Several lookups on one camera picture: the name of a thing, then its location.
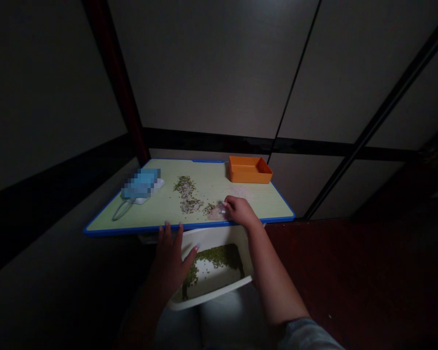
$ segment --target orange container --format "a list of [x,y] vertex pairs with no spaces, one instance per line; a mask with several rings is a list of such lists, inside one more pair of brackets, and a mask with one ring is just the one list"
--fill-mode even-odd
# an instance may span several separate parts
[[232,182],[269,183],[273,172],[261,157],[229,157]]

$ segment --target red wooden frame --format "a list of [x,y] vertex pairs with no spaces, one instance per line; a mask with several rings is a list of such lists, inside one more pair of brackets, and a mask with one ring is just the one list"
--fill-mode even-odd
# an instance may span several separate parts
[[100,0],[82,0],[82,3],[112,84],[113,92],[125,120],[125,125],[131,135],[136,156],[140,166],[143,166],[151,159],[151,156],[143,138],[143,126],[141,125],[109,5],[106,1]]

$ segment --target black trim strip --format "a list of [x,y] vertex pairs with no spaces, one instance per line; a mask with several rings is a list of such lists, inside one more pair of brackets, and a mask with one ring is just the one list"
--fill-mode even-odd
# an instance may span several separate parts
[[273,139],[144,128],[149,148],[269,155]]
[[409,87],[418,77],[418,75],[423,71],[430,60],[435,56],[438,51],[438,26],[435,28],[433,33],[430,35],[424,46],[421,48],[419,53],[416,55],[414,60],[407,67],[405,72],[402,74],[399,81],[396,83],[394,88],[391,90],[389,95],[386,97],[385,101],[382,103],[378,111],[375,113],[371,121],[368,123],[367,127],[363,130],[357,141],[354,143],[353,152],[348,155],[342,163],[338,166],[336,171],[333,173],[331,178],[328,180],[324,188],[318,194],[315,201],[312,203],[310,208],[305,213],[305,218],[309,220],[319,206],[323,203],[327,195],[331,192],[334,186],[338,183],[347,169],[350,167],[352,162],[357,158],[358,153],[361,149],[368,143],[371,137],[375,134],[378,128],[385,121],[389,113],[394,109],[396,104],[402,98],[402,96],[407,92]]
[[416,159],[418,156],[419,153],[417,151],[364,147],[357,153],[355,159],[408,162]]
[[277,138],[273,152],[345,157],[352,148],[350,143]]
[[[274,149],[271,151],[273,139],[155,128],[145,128],[144,135],[149,148],[184,151],[249,153],[257,155],[287,153],[346,157],[354,149],[354,145],[351,143],[277,138],[274,143]],[[416,155],[416,151],[364,147],[357,155],[357,159],[409,161]]]
[[[303,62],[303,56],[305,55],[305,51],[307,50],[308,42],[310,41],[311,32],[313,31],[313,26],[315,25],[316,17],[318,16],[318,11],[320,10],[321,1],[322,0],[319,0],[318,5],[316,6],[315,15],[313,16],[313,20],[311,21],[310,29],[308,30],[307,39],[305,40],[302,54],[300,55],[300,59],[298,61],[297,70],[295,71],[295,76],[293,77],[293,81],[292,81],[292,85],[291,85],[291,90],[289,91],[289,95],[287,96],[287,101],[286,101],[286,104],[284,106],[284,110],[282,111],[282,117],[281,117],[281,120],[279,122],[279,126],[277,127],[276,136],[274,136],[274,140],[273,140],[273,143],[271,145],[271,149],[274,149],[275,143],[278,139],[277,135],[279,135],[279,130],[281,129],[282,121],[284,120],[284,115],[286,114],[287,106],[289,105],[289,101],[291,99],[293,87],[295,85],[295,81],[297,80],[297,75],[298,75],[298,72],[300,71],[300,66],[302,65],[302,62]],[[268,157],[268,162],[267,162],[268,164],[269,164],[270,160],[271,160],[271,154],[269,154],[269,157]]]
[[136,156],[129,134],[0,191],[0,269]]

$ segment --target red floor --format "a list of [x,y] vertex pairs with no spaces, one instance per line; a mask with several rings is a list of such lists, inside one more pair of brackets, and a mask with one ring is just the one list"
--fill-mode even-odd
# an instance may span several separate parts
[[346,349],[438,344],[438,227],[328,220],[266,230],[312,318]]

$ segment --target blue table edge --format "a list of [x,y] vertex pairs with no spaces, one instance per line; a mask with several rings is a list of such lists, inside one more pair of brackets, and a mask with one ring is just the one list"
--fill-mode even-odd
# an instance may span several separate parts
[[[194,159],[171,159],[171,158],[152,158],[150,159],[144,166],[147,166],[149,162],[152,160],[191,160],[195,163],[224,163],[225,160],[194,160]],[[270,181],[274,189],[279,193],[284,203],[286,203],[287,207],[291,210],[292,216],[282,216],[276,218],[264,218],[260,219],[260,221],[264,224],[271,224],[277,222],[288,222],[295,219],[295,213],[292,208],[289,206],[287,201],[282,196],[281,192],[274,186],[273,182]],[[97,213],[95,217],[84,227],[83,232],[90,237],[103,237],[103,236],[119,236],[119,235],[127,235],[127,234],[141,234],[141,233],[153,233],[159,230],[159,226],[147,226],[147,227],[132,227],[132,228],[116,228],[116,229],[104,229],[104,230],[88,230],[88,227],[93,223],[95,219],[107,208],[107,206],[112,203],[112,201],[120,195],[121,190]],[[210,223],[198,223],[198,224],[184,224],[184,230],[191,230],[197,228],[212,228],[212,227],[225,227],[225,226],[236,226],[237,224],[233,221],[215,221]],[[179,225],[171,225],[173,230],[178,230]]]

